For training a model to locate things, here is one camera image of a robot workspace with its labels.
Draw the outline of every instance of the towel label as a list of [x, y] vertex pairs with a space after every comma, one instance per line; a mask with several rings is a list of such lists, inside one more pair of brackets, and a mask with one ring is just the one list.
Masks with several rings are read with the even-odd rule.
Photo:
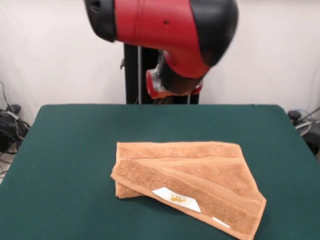
[[153, 190], [152, 192], [155, 195], [157, 195], [158, 197], [160, 197], [160, 198], [162, 198], [172, 204], [176, 204], [181, 207], [191, 209], [193, 211], [201, 213], [200, 207], [194, 198], [177, 194], [177, 193], [169, 190], [166, 187], [162, 187], [162, 188]]

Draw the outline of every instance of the white label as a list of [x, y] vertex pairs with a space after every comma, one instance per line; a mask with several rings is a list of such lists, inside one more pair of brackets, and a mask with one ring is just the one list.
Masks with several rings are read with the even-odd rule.
[[152, 192], [155, 195], [157, 195], [158, 197], [160, 197], [160, 198], [162, 198], [172, 204], [176, 204], [181, 207], [191, 209], [193, 211], [201, 213], [200, 207], [194, 198], [177, 194], [177, 193], [169, 190], [166, 187], [162, 187], [162, 188], [153, 190]]
[[225, 226], [225, 227], [228, 228], [228, 229], [231, 228], [228, 224], [224, 223], [223, 221], [219, 220], [219, 219], [216, 218], [216, 217], [213, 217], [212, 219], [215, 220], [216, 222], [220, 223], [221, 225]]

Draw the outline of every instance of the red robot arm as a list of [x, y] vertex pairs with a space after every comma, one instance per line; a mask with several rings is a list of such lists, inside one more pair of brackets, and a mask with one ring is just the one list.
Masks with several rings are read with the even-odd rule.
[[190, 95], [236, 31], [234, 0], [85, 0], [94, 32], [109, 42], [163, 50], [146, 73], [152, 98]]

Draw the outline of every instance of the orange towel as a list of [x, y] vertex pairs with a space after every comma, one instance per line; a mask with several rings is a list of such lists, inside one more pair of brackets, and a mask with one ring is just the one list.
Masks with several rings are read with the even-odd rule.
[[240, 240], [252, 240], [266, 199], [237, 144], [118, 143], [116, 195], [146, 195]]

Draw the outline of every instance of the table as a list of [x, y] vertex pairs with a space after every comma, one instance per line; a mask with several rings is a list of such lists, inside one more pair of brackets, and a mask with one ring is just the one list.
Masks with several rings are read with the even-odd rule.
[[119, 200], [116, 143], [241, 145], [266, 209], [257, 240], [320, 239], [320, 166], [276, 105], [47, 105], [0, 185], [4, 240], [231, 240], [147, 197]]

